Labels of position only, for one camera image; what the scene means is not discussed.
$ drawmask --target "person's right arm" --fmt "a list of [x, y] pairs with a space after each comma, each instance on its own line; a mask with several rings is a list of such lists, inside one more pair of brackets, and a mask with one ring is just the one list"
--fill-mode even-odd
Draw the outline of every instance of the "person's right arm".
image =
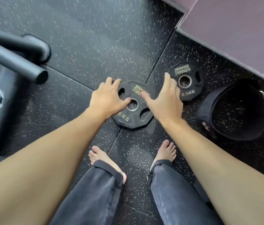
[[264, 225], [264, 175], [193, 130], [182, 116], [180, 90], [165, 73], [152, 100], [142, 92], [155, 118], [175, 141], [226, 225]]

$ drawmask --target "forearm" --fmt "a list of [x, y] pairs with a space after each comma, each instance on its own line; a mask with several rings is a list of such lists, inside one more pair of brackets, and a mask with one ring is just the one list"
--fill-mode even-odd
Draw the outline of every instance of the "forearm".
[[227, 225], [264, 224], [264, 175], [190, 128], [163, 122]]
[[0, 163], [0, 223], [46, 224], [104, 124], [89, 108]]

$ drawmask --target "2.5kg weight plate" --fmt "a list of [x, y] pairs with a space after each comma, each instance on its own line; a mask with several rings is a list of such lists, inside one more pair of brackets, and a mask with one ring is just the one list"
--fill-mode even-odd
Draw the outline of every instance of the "2.5kg weight plate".
[[149, 88], [144, 83], [129, 80], [119, 85], [119, 97], [122, 100], [130, 97], [131, 103], [113, 116], [117, 124], [134, 129], [149, 123], [153, 114], [149, 110], [145, 100], [140, 96], [140, 92], [143, 90], [151, 94]]
[[181, 89], [182, 101], [190, 101], [202, 92], [205, 78], [201, 69], [195, 65], [180, 62], [170, 68], [169, 74], [177, 81], [177, 86]]

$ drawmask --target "person's left hand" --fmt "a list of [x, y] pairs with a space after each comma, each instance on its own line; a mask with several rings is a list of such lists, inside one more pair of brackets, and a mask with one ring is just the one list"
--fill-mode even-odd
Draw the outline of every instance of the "person's left hand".
[[108, 77], [105, 83], [101, 83], [95, 90], [90, 99], [89, 108], [97, 109], [109, 118], [123, 110], [130, 102], [131, 98], [121, 100], [118, 95], [121, 79], [115, 80], [112, 84], [112, 78]]

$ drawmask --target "person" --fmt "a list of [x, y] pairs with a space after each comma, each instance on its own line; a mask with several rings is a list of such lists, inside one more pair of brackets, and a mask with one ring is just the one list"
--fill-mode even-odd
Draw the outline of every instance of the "person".
[[[89, 151], [92, 166], [61, 201], [100, 127], [130, 103], [130, 98], [118, 96], [120, 82], [112, 84], [108, 77], [79, 117], [0, 162], [0, 224], [112, 223], [126, 174], [97, 146]], [[141, 96], [186, 158], [221, 220], [174, 170], [176, 149], [165, 140], [148, 176], [164, 224], [264, 224], [264, 175], [190, 128], [182, 119], [179, 94], [176, 81], [165, 73], [157, 99], [145, 92]]]

